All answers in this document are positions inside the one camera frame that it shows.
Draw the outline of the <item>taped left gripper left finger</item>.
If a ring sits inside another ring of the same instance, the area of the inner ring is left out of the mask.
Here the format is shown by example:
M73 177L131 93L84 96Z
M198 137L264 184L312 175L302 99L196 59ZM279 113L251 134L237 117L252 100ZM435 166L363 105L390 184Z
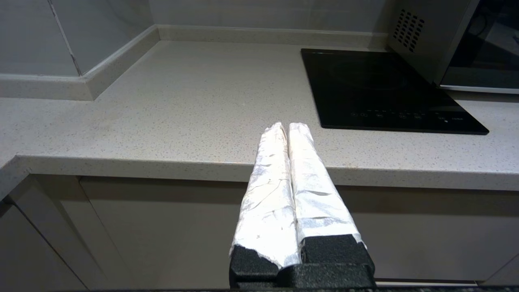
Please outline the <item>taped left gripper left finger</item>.
M280 270L300 264L287 134L265 129L229 251L232 289L275 287Z

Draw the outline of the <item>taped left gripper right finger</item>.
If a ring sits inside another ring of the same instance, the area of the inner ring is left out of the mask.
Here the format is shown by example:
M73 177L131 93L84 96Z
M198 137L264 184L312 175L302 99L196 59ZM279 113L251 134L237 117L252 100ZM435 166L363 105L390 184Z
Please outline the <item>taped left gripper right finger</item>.
M306 124L290 124L289 157L301 263L288 268L288 286L375 287L374 262Z

